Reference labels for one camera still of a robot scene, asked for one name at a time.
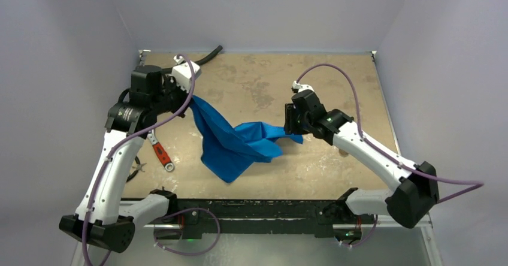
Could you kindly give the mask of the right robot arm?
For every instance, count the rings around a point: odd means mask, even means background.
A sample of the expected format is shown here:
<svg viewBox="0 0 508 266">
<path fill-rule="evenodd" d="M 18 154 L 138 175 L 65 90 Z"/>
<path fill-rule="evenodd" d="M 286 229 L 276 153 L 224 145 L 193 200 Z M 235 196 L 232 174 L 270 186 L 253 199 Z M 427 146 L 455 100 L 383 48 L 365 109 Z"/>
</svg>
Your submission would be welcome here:
<svg viewBox="0 0 508 266">
<path fill-rule="evenodd" d="M 354 157 L 375 173 L 387 188 L 366 191 L 351 188 L 332 206 L 343 222 L 363 215 L 390 216 L 405 228 L 414 228 L 439 200 L 436 169 L 401 157 L 358 129 L 353 117 L 338 109 L 327 111 L 312 89 L 295 90 L 285 105 L 287 134 L 311 134 Z"/>
</svg>

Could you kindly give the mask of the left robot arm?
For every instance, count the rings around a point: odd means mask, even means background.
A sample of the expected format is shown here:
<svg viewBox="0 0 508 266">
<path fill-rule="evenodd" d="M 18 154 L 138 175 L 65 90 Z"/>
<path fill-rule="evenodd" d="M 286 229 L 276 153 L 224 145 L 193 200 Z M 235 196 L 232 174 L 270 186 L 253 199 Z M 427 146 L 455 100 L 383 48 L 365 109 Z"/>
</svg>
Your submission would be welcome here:
<svg viewBox="0 0 508 266">
<path fill-rule="evenodd" d="M 158 116 L 183 117 L 190 90 L 201 74 L 195 63 L 171 69 L 137 66 L 131 86 L 108 111 L 104 144 L 92 181 L 74 214 L 64 215 L 59 229 L 85 246 L 122 253 L 135 230 L 158 218 L 174 222 L 179 215 L 176 195 L 153 190 L 140 202 L 121 210 L 120 202 L 132 164 L 149 131 L 161 125 Z"/>
</svg>

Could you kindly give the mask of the blue cloth napkin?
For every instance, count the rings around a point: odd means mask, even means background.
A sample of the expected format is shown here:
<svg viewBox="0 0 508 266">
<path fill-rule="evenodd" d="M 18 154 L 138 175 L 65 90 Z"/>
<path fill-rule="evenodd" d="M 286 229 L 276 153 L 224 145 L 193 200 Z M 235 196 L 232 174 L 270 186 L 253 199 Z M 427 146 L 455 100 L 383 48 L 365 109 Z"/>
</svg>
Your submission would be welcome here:
<svg viewBox="0 0 508 266">
<path fill-rule="evenodd" d="M 232 183 L 254 163 L 270 163 L 283 155 L 276 143 L 288 138 L 304 142 L 302 135 L 286 134 L 283 127 L 246 122 L 233 127 L 211 104 L 194 96 L 193 120 L 202 136 L 202 163 L 225 183 Z"/>
</svg>

